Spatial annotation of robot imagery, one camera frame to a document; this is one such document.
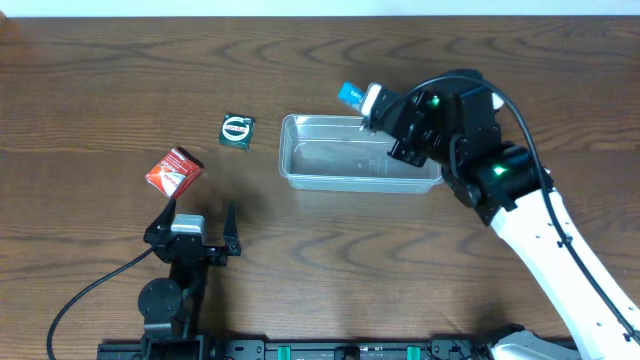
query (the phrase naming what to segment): red package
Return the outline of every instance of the red package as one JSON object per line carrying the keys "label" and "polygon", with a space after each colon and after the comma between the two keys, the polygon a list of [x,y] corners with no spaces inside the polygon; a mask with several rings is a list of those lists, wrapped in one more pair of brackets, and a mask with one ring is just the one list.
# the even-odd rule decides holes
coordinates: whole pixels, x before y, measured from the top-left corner
{"label": "red package", "polygon": [[173,148],[145,175],[168,198],[176,199],[202,172],[204,166],[182,148]]}

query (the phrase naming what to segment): green led light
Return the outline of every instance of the green led light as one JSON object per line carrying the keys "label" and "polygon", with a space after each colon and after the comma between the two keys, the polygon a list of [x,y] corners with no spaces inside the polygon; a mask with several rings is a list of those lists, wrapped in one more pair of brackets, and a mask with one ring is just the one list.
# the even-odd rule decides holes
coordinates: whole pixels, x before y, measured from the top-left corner
{"label": "green led light", "polygon": [[431,106],[436,107],[438,106],[438,104],[440,104],[440,98],[437,96],[434,96],[431,98]]}
{"label": "green led light", "polygon": [[496,175],[500,176],[507,172],[507,169],[503,168],[502,166],[496,166],[493,168],[493,172],[496,173]]}

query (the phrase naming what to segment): wood grain surface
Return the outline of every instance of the wood grain surface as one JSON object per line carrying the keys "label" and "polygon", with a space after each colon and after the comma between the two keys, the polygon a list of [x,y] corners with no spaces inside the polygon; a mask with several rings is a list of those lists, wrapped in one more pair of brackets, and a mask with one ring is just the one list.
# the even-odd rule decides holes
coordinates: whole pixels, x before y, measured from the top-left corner
{"label": "wood grain surface", "polygon": [[[206,172],[179,201],[240,258],[211,272],[203,327],[272,339],[425,338],[508,322],[567,329],[510,248],[446,186],[425,196],[295,191],[282,118],[351,114],[344,81],[401,91],[472,67],[523,111],[583,236],[640,302],[637,18],[15,19],[0,43],[0,358],[43,359],[48,327],[87,284],[146,249],[166,204],[143,176],[180,144]],[[250,151],[217,144],[254,116]],[[505,139],[522,142],[501,113]],[[91,292],[59,359],[142,334],[149,257]]]}

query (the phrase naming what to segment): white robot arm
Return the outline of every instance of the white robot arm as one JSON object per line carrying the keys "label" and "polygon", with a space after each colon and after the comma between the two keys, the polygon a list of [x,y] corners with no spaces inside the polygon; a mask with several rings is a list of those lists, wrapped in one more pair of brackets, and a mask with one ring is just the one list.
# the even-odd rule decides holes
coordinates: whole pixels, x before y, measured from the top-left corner
{"label": "white robot arm", "polygon": [[[495,120],[502,104],[516,117],[528,149],[502,140]],[[462,69],[403,94],[372,84],[359,110],[363,129],[396,139],[391,157],[418,167],[427,158],[441,165],[456,198],[524,261],[583,359],[640,359],[640,311],[571,221],[521,113],[504,92],[478,71]],[[492,352],[500,360],[558,356],[531,351],[521,340],[517,346],[501,341]]]}
{"label": "white robot arm", "polygon": [[[542,190],[516,200],[517,209],[500,210],[491,222],[499,237],[524,261],[564,320],[582,359],[640,359],[640,346],[625,338],[626,330],[589,284],[560,238],[543,202]],[[602,289],[622,315],[638,329],[640,311],[622,291],[584,241],[556,191],[553,208],[571,243]],[[497,359],[538,359],[522,345],[495,346]]]}

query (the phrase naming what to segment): snack package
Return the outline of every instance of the snack package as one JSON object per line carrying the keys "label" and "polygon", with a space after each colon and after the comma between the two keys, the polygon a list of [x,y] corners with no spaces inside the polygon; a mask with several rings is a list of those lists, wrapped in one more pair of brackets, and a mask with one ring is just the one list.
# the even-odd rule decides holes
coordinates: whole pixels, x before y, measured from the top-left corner
{"label": "snack package", "polygon": [[145,175],[147,181],[168,198],[176,199],[195,180],[204,166],[184,149],[173,148]]}
{"label": "snack package", "polygon": [[222,145],[249,149],[256,120],[249,116],[226,114],[218,135]]}

